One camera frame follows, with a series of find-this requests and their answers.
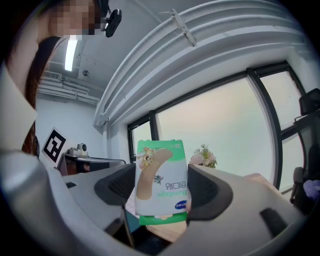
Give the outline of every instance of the chair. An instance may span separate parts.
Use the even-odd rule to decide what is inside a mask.
[[[295,122],[303,149],[303,167],[293,173],[293,190],[290,202],[303,214],[309,214],[315,202],[307,197],[304,183],[320,180],[320,90],[311,90],[299,99],[302,118]]]

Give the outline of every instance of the person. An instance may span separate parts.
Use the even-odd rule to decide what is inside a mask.
[[[36,95],[46,64],[70,35],[93,35],[108,4],[108,0],[46,1],[27,20],[1,65],[0,149],[36,155]]]

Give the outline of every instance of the head-mounted camera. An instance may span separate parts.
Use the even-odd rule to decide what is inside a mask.
[[[97,0],[97,3],[100,7],[101,16],[105,18],[105,25],[101,28],[101,31],[104,31],[104,35],[110,38],[114,35],[121,22],[122,12],[120,9],[115,9],[111,13],[108,0]]]

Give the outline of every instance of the pink flower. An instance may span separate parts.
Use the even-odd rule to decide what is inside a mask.
[[[208,164],[210,164],[210,160],[209,160],[209,159],[204,159],[203,164],[204,164],[205,166],[207,166]]]
[[[204,160],[205,160],[205,158],[203,157],[203,155],[201,155],[201,154],[194,154],[194,155],[191,157],[190,164],[192,164],[192,165],[200,165],[200,164],[203,164],[203,163],[204,163]]]
[[[207,156],[208,156],[210,163],[217,160],[216,156],[214,154],[212,154],[212,152],[210,152],[210,151],[207,153]]]

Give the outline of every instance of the table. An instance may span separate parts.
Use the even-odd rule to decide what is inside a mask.
[[[264,178],[259,173],[253,173],[244,176],[246,179],[260,182],[268,186],[271,190],[276,192],[280,197],[283,195],[277,190],[266,178]],[[139,218],[138,215],[135,214],[135,189],[133,189],[128,201],[125,204],[125,209],[134,215],[136,218]],[[147,230],[154,233],[155,235],[173,243],[175,242],[187,229],[187,223],[185,221],[170,223],[170,224],[162,224],[162,225],[147,225]]]

